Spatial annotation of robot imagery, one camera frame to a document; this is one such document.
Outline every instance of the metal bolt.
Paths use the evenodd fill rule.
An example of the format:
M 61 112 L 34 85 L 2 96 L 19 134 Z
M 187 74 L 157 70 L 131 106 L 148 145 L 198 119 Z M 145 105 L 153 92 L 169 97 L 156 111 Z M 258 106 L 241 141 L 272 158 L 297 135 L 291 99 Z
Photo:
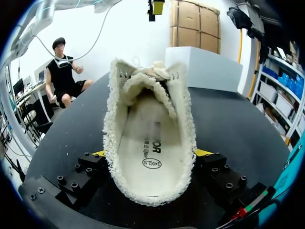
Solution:
M 74 170 L 75 170 L 77 173 L 79 173 L 79 172 L 81 171 L 81 165 L 76 164 L 76 165 L 74 166 Z
M 218 172 L 218 168 L 212 168 L 212 172 L 213 172 L 213 173 Z
M 247 177 L 246 176 L 241 176 L 239 179 L 239 184 L 240 185 L 245 185 L 247 183 Z
M 231 188 L 233 188 L 233 184 L 232 183 L 226 183 L 225 187 L 227 189 L 231 189 Z
M 72 183 L 72 184 L 71 184 L 71 187 L 77 187 L 77 186 L 78 186 L 77 183 Z
M 43 194 L 44 192 L 45 192 L 44 188 L 42 188 L 42 187 L 38 188 L 38 193 L 39 194 Z
M 35 200 L 35 199 L 36 199 L 36 194 L 35 193 L 30 195 L 30 200 Z
M 87 168 L 86 173 L 87 173 L 88 176 L 91 176 L 92 175 L 92 168 Z
M 66 180 L 63 176 L 58 176 L 57 177 L 57 181 L 58 183 L 60 183 L 61 185 L 65 185 L 66 184 Z
M 71 188 L 74 192 L 78 192 L 81 189 L 80 186 L 78 185 L 78 183 L 72 183 Z

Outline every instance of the storage bin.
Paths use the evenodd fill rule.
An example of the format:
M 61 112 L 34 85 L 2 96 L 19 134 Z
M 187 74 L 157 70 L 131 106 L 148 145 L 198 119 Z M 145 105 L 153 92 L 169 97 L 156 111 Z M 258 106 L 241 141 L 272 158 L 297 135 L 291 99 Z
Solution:
M 282 76 L 279 76 L 279 77 L 277 78 L 277 80 L 278 80 L 282 85 L 284 85 L 284 86 L 287 86 L 288 79 L 289 79 L 289 77 L 288 77 L 288 75 L 285 74 L 285 73 L 283 73 Z
M 299 124 L 297 125 L 297 127 L 299 128 L 299 130 L 301 131 L 301 133 L 303 134 L 304 129 L 305 129 L 305 115 L 302 113 L 301 119 Z
M 293 106 L 280 93 L 278 93 L 278 97 L 277 97 L 275 105 L 279 109 L 279 111 L 286 118 L 288 118 Z
M 268 75 L 272 76 L 275 79 L 277 79 L 277 77 L 278 77 L 278 74 L 275 71 L 273 71 L 270 68 L 267 68 L 265 66 L 263 67 L 263 72 L 267 73 Z
M 295 87 L 295 95 L 299 98 L 302 99 L 302 94 L 303 94 L 303 87 L 296 85 Z
M 293 79 L 289 79 L 287 83 L 287 87 L 294 93 L 296 87 L 295 81 Z
M 259 92 L 270 102 L 273 103 L 275 101 L 275 97 L 277 94 L 276 89 L 264 83 L 263 81 L 261 81 L 261 87 L 259 89 Z

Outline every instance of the shoe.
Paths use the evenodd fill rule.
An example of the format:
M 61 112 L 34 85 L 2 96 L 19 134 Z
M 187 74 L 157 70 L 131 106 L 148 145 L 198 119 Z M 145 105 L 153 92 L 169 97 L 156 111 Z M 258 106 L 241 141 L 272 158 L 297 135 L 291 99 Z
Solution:
M 158 67 L 112 62 L 103 130 L 116 186 L 130 200 L 153 207 L 187 189 L 196 150 L 186 68 Z

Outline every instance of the shelf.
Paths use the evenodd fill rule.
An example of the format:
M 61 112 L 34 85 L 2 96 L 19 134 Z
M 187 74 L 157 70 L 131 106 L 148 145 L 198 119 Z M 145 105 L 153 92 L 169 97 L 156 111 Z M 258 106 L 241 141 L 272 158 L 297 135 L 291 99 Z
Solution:
M 299 104 L 301 104 L 301 100 L 286 86 L 281 84 L 277 79 L 273 78 L 271 75 L 262 72 L 262 75 L 267 77 L 269 80 L 275 82 L 279 87 L 283 88 L 286 92 L 288 92 Z
M 292 123 L 290 122 L 290 120 L 288 118 L 286 118 L 282 112 L 276 107 L 276 105 L 272 102 L 270 102 L 268 99 L 266 99 L 265 96 L 263 96 L 259 91 L 256 92 L 260 97 L 262 97 L 264 100 L 266 100 L 280 115 L 281 117 L 285 120 L 285 122 L 292 127 Z
M 299 76 L 303 77 L 304 78 L 304 75 L 299 71 L 297 70 L 294 66 L 288 64 L 286 61 L 283 61 L 282 59 L 276 57 L 276 56 L 273 56 L 271 54 L 268 54 L 268 58 L 271 60 L 271 61 L 275 61 L 277 62 L 282 68 L 284 69 L 287 69 L 293 73 L 296 73 L 298 74 Z

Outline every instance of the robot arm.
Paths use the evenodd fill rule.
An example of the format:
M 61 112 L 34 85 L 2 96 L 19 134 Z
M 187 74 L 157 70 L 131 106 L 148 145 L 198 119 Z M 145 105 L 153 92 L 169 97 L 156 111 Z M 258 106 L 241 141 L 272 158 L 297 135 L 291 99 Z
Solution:
M 10 47 L 10 54 L 6 61 L 21 57 L 28 49 L 30 42 L 43 29 L 53 22 L 56 10 L 67 10 L 94 5 L 94 12 L 101 13 L 121 0 L 38 0 L 28 10 L 25 19 Z M 35 22 L 25 31 L 27 25 L 35 17 Z

